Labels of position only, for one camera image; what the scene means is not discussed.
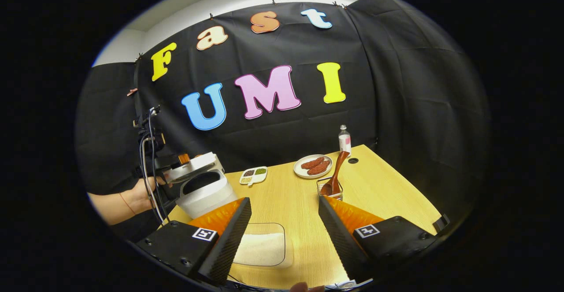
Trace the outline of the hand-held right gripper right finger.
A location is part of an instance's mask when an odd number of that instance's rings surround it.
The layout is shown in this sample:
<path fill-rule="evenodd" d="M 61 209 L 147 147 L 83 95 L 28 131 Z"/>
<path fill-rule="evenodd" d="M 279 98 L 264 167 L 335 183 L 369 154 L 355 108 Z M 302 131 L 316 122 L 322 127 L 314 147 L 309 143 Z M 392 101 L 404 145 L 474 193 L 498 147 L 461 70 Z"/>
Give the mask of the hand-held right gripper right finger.
<path fill-rule="evenodd" d="M 438 239 L 402 216 L 381 218 L 330 196 L 319 196 L 318 214 L 347 276 L 357 282 L 397 272 Z"/>

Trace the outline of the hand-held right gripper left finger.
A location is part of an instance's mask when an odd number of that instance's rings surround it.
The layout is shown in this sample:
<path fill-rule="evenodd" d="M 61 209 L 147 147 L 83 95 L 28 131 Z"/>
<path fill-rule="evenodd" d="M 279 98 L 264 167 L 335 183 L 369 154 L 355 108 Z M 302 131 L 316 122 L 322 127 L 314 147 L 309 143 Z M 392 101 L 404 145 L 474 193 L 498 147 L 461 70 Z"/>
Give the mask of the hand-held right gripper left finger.
<path fill-rule="evenodd" d="M 242 197 L 190 222 L 172 220 L 139 240 L 136 250 L 183 277 L 221 286 L 251 215 L 250 198 Z"/>

